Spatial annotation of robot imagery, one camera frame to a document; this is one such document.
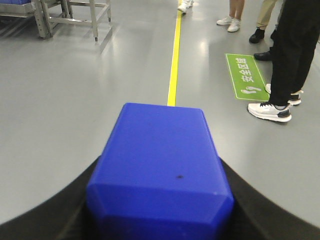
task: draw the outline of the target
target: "safety zone sign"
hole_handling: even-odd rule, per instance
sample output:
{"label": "safety zone sign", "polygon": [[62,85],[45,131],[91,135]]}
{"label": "safety zone sign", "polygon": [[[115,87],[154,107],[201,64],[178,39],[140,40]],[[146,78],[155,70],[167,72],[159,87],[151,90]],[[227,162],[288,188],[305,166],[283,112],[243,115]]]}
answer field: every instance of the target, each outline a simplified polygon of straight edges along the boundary
{"label": "safety zone sign", "polygon": [[243,100],[268,101],[265,82],[251,55],[226,53],[235,97]]}

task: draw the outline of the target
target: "person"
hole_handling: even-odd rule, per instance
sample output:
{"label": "person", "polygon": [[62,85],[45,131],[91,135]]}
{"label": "person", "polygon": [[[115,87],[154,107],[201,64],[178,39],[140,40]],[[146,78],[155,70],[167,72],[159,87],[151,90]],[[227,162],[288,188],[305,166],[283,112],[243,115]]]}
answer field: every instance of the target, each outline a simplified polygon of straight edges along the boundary
{"label": "person", "polygon": [[320,0],[286,0],[272,49],[269,101],[249,103],[257,118],[276,122],[292,119],[291,101],[301,103],[305,84],[320,35]]}
{"label": "person", "polygon": [[194,5],[194,0],[182,0],[181,4],[178,6],[178,10],[183,14],[187,13],[188,8]]}
{"label": "person", "polygon": [[[249,38],[250,43],[257,44],[262,39],[264,39],[265,30],[269,24],[271,13],[272,13],[277,1],[278,0],[263,0],[259,15],[258,15],[258,19],[256,21],[256,30],[255,30],[254,34],[252,34]],[[281,16],[282,10],[284,8],[285,2],[286,2],[286,0],[283,0],[282,6],[280,9],[280,13],[279,13],[278,19],[277,19],[277,24],[275,25],[275,29],[270,36],[271,39],[274,39],[275,33],[277,31],[277,25],[279,23],[280,16]]]}
{"label": "person", "polygon": [[229,25],[229,33],[237,32],[241,25],[241,16],[244,10],[245,0],[229,0],[229,15],[216,21],[217,25]]}

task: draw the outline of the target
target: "yellow floor line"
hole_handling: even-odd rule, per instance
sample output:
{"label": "yellow floor line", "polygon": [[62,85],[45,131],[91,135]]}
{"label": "yellow floor line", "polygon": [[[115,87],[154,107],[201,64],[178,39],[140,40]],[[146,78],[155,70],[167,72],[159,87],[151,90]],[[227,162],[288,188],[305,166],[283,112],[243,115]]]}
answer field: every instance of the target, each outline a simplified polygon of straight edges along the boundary
{"label": "yellow floor line", "polygon": [[178,66],[179,66],[179,48],[180,48],[180,32],[181,32],[181,16],[182,13],[177,11],[175,22],[174,44],[171,63],[171,75],[168,92],[168,106],[176,105],[177,83],[178,83]]}

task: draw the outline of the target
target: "blue crate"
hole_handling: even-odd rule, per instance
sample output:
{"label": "blue crate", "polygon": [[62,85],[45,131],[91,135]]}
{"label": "blue crate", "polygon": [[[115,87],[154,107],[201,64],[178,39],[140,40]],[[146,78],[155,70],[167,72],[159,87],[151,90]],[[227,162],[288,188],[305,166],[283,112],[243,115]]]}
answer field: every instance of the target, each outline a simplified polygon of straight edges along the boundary
{"label": "blue crate", "polygon": [[201,109],[127,103],[88,183],[102,239],[217,240],[234,199]]}
{"label": "blue crate", "polygon": [[11,4],[16,4],[16,5],[23,5],[27,3],[31,3],[31,0],[10,0]]}
{"label": "blue crate", "polygon": [[0,4],[11,4],[11,0],[0,0]]}

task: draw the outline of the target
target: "white sneaker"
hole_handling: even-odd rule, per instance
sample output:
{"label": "white sneaker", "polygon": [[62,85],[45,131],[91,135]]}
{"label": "white sneaker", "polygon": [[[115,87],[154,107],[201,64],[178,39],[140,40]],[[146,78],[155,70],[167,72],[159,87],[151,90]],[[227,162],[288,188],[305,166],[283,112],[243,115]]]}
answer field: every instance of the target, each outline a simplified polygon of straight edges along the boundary
{"label": "white sneaker", "polygon": [[232,23],[232,17],[226,16],[225,18],[216,21],[218,25],[230,25]]}
{"label": "white sneaker", "polygon": [[191,8],[194,5],[193,0],[184,0],[180,6],[178,6],[178,10],[182,12],[183,14],[187,13],[187,9]]}
{"label": "white sneaker", "polygon": [[229,33],[237,32],[240,29],[241,21],[238,19],[233,18],[231,25],[228,27],[227,31]]}
{"label": "white sneaker", "polygon": [[[267,83],[265,85],[265,90],[268,94],[271,94],[271,83]],[[290,99],[288,100],[288,103],[293,105],[293,106],[297,106],[301,103],[301,94],[303,94],[304,91],[302,91],[301,89],[297,92],[293,92],[291,93]]]}
{"label": "white sneaker", "polygon": [[273,104],[267,101],[264,103],[249,103],[248,111],[259,119],[286,123],[292,118],[289,107],[290,104],[288,104],[284,109],[279,110]]}

